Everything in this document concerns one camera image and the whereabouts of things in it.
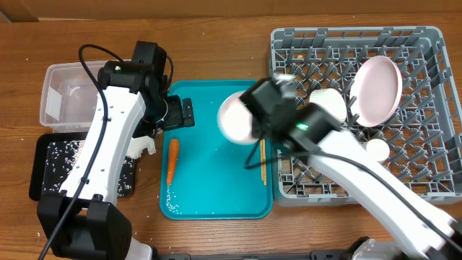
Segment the large white plate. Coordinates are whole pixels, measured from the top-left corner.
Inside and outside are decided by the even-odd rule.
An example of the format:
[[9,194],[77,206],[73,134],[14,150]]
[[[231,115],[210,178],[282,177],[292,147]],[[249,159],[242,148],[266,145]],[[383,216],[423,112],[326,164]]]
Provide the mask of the large white plate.
[[357,70],[350,88],[352,115],[357,123],[374,127],[386,122],[396,111],[401,99],[402,77],[397,65],[386,56],[369,58]]

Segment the food scraps and rice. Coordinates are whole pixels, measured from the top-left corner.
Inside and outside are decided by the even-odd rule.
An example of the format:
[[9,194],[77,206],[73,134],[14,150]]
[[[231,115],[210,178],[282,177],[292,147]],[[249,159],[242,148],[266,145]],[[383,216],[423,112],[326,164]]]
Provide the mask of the food scraps and rice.
[[[84,140],[50,142],[47,146],[42,194],[57,194],[67,179],[84,145]],[[134,192],[135,160],[125,157],[118,179],[118,197]]]

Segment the black waste tray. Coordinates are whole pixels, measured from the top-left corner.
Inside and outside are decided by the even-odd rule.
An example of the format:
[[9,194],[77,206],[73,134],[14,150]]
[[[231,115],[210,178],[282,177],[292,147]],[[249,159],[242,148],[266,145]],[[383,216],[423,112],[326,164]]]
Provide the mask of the black waste tray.
[[36,143],[29,198],[37,201],[43,194],[57,194],[81,152],[85,132],[52,133]]

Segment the grey dishwasher rack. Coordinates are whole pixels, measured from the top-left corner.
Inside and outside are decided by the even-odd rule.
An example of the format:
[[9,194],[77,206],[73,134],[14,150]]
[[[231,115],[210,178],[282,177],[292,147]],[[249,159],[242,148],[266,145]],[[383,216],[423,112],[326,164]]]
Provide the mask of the grey dishwasher rack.
[[[396,63],[403,92],[391,118],[359,124],[350,95],[357,70],[385,56]],[[360,142],[383,140],[384,161],[400,181],[432,204],[461,200],[461,102],[441,31],[432,26],[287,27],[271,33],[269,71],[293,74],[296,104],[323,88],[338,91],[348,110],[344,126]]]

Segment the clear plastic bin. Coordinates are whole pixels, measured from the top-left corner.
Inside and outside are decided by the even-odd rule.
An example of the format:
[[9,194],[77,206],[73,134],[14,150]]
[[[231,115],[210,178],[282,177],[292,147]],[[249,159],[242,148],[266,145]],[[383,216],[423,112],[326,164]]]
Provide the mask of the clear plastic bin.
[[40,124],[54,132],[88,131],[97,89],[79,62],[47,68],[40,100]]

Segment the teal plastic tray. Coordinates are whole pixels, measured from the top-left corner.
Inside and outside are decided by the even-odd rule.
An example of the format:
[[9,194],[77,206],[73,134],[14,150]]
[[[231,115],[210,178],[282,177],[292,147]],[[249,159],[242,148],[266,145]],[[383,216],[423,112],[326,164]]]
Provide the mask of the teal plastic tray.
[[[173,220],[259,219],[273,207],[272,169],[267,185],[261,169],[244,168],[246,158],[260,160],[251,145],[233,144],[220,132],[217,113],[231,94],[253,85],[252,79],[186,80],[172,85],[171,95],[190,98],[195,126],[166,131],[162,150],[160,209]],[[173,182],[167,186],[168,148],[180,142]]]

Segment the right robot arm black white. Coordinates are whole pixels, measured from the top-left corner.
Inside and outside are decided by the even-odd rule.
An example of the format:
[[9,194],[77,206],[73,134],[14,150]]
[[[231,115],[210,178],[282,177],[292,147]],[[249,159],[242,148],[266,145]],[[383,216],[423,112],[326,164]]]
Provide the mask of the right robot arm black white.
[[252,134],[286,149],[340,185],[393,236],[410,259],[460,259],[461,224],[371,158],[354,135],[315,103],[298,108],[295,78],[275,74],[239,97]]

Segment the orange carrot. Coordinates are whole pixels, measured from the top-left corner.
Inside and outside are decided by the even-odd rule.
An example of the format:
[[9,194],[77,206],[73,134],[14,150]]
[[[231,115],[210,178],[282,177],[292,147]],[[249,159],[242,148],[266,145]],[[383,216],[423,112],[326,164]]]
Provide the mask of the orange carrot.
[[168,161],[167,161],[167,186],[173,182],[178,156],[180,152],[180,142],[177,139],[171,139],[168,148]]

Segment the wooden chopstick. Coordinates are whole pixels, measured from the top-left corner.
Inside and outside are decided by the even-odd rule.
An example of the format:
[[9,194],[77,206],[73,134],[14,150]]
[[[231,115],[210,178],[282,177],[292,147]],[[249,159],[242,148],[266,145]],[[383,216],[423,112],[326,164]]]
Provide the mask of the wooden chopstick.
[[261,179],[264,186],[267,185],[267,169],[266,169],[266,140],[262,139],[260,141],[260,150],[261,150]]
[[263,184],[266,186],[266,170],[265,170],[265,165],[264,165],[264,160],[266,158],[266,151],[265,151],[265,140],[260,139],[259,141],[260,145],[260,169],[261,169],[261,180]]

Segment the cream bowl with food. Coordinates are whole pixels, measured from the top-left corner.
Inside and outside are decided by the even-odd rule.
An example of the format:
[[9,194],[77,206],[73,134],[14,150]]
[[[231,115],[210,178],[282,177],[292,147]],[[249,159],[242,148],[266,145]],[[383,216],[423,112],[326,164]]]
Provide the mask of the cream bowl with food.
[[345,122],[347,107],[341,94],[332,88],[313,90],[309,97],[310,103],[315,103],[329,112],[339,122]]

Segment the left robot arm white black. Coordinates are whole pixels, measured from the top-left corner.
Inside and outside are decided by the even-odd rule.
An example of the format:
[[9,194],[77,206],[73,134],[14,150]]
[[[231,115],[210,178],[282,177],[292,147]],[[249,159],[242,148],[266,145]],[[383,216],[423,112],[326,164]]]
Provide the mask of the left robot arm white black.
[[69,259],[156,259],[116,207],[118,180],[133,138],[194,126],[190,99],[169,95],[171,58],[157,43],[139,41],[130,61],[114,55],[97,75],[97,107],[83,148],[56,194],[41,196],[37,214],[48,251]]

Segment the white plastic cup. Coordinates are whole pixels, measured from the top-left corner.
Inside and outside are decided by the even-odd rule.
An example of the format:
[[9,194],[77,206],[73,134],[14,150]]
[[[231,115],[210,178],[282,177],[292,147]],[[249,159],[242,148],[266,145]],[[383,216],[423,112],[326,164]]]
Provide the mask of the white plastic cup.
[[363,142],[361,146],[378,163],[383,163],[388,159],[390,154],[388,144],[382,139],[371,139],[370,141]]

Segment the white tissue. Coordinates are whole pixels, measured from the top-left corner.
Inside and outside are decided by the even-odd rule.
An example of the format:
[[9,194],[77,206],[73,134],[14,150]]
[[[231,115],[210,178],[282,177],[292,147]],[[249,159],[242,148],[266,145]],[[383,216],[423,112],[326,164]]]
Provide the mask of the white tissue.
[[141,157],[144,150],[147,150],[150,155],[156,152],[153,138],[149,136],[131,138],[126,156],[135,160]]

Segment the pink bowl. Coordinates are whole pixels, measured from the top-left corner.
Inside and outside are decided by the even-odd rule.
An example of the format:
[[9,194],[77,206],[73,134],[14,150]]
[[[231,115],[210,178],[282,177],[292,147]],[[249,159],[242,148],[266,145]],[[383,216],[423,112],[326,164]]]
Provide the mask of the pink bowl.
[[223,136],[235,144],[249,145],[258,139],[252,135],[253,116],[240,96],[244,91],[231,94],[219,107],[217,123]]

